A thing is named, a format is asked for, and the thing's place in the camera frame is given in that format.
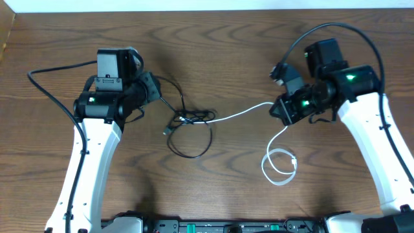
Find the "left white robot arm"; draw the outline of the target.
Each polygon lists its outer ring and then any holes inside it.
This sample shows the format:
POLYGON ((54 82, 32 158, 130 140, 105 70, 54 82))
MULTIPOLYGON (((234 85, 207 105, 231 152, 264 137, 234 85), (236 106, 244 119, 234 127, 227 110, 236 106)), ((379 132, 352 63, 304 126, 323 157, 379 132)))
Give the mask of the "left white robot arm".
POLYGON ((161 97, 132 47, 99 49, 97 74, 74 101, 74 143, 58 203, 45 232, 101 232, 102 201, 113 154, 133 111, 161 97))

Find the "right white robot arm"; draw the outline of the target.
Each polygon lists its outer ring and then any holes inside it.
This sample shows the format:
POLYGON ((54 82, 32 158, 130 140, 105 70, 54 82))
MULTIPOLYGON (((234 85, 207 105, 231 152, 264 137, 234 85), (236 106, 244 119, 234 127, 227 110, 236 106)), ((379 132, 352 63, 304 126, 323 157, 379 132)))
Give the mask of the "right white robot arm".
POLYGON ((293 66, 280 62, 271 77, 286 92, 270 115, 291 126, 304 118, 332 111, 351 132, 374 180, 380 216, 340 212, 324 217, 313 232, 412 232, 413 156, 391 114, 388 99, 369 65, 350 67, 337 41, 326 39, 305 49, 313 85, 293 66))

